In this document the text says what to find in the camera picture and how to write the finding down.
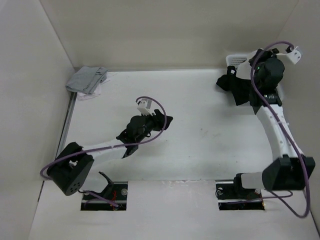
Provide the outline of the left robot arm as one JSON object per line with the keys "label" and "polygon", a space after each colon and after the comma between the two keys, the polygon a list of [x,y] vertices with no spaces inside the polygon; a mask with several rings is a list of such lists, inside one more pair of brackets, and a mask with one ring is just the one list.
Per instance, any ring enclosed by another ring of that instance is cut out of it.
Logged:
{"label": "left robot arm", "polygon": [[172,116],[165,116],[158,109],[148,115],[135,115],[111,141],[93,146],[69,143],[54,164],[47,168],[46,174],[66,196],[84,190],[95,193],[100,199],[108,199],[112,195],[112,186],[102,181],[102,178],[110,180],[102,165],[131,156],[139,145],[152,141],[152,132],[162,133],[172,121]]}

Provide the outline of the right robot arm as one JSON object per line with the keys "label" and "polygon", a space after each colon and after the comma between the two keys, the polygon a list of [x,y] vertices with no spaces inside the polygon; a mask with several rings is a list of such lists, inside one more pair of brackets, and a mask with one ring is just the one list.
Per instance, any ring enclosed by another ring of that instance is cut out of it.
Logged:
{"label": "right robot arm", "polygon": [[300,191],[309,187],[309,178],[316,163],[297,146],[284,117],[278,84],[283,79],[285,65],[281,53],[274,48],[258,49],[237,68],[239,77],[250,77],[248,101],[267,136],[272,163],[261,172],[239,173],[232,185],[238,198],[250,189],[267,191]]}

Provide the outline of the folded white tank top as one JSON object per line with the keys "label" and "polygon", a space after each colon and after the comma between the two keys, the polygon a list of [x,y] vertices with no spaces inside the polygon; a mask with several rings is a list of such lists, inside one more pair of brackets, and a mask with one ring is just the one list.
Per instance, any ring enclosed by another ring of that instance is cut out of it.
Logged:
{"label": "folded white tank top", "polygon": [[100,96],[102,93],[102,85],[108,83],[110,80],[111,80],[110,78],[107,78],[103,82],[100,82],[93,93],[88,93],[88,94],[85,94],[82,92],[77,93],[77,100],[85,101],[85,100],[93,99]]}

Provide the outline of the folded grey tank top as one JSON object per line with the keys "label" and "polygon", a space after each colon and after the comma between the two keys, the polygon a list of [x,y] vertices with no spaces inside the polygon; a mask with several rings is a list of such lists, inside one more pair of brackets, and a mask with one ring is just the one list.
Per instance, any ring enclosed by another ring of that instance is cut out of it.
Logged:
{"label": "folded grey tank top", "polygon": [[81,67],[66,83],[65,88],[74,93],[92,94],[107,79],[105,67]]}

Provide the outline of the black tank top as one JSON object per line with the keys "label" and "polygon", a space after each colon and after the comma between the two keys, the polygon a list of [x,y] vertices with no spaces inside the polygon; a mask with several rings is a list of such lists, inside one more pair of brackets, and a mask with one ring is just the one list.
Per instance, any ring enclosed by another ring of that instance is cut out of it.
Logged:
{"label": "black tank top", "polygon": [[226,92],[231,92],[237,106],[249,102],[252,107],[261,107],[261,98],[255,91],[252,81],[239,78],[236,74],[236,68],[228,66],[226,74],[217,79],[216,85]]}

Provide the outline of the white plastic basket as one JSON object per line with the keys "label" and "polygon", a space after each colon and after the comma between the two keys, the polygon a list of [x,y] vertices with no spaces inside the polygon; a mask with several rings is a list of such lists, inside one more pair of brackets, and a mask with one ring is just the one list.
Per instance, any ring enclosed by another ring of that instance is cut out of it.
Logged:
{"label": "white plastic basket", "polygon": [[[232,54],[226,57],[226,63],[227,67],[235,67],[238,78],[251,80],[252,63],[255,58],[255,56],[249,58],[245,54]],[[254,67],[253,80],[255,86],[271,105],[281,106],[283,104],[277,87],[283,79],[284,71],[283,62],[270,52],[264,54]]]}

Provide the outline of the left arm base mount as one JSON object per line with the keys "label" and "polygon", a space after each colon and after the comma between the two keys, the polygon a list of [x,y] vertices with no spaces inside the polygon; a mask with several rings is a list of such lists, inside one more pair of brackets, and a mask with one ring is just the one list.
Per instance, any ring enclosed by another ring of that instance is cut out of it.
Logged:
{"label": "left arm base mount", "polygon": [[128,199],[128,182],[112,181],[105,173],[99,172],[104,178],[104,189],[101,192],[93,192],[95,195],[100,196],[110,202],[115,203],[114,206],[94,195],[88,194],[83,190],[78,192],[82,194],[81,211],[126,211],[127,210],[127,199]]}

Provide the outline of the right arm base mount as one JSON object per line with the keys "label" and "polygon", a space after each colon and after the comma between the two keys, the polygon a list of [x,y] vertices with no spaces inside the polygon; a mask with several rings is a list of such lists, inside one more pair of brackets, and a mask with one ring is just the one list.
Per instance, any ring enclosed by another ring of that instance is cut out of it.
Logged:
{"label": "right arm base mount", "polygon": [[220,211],[264,211],[260,189],[236,189],[233,181],[217,181],[215,196]]}

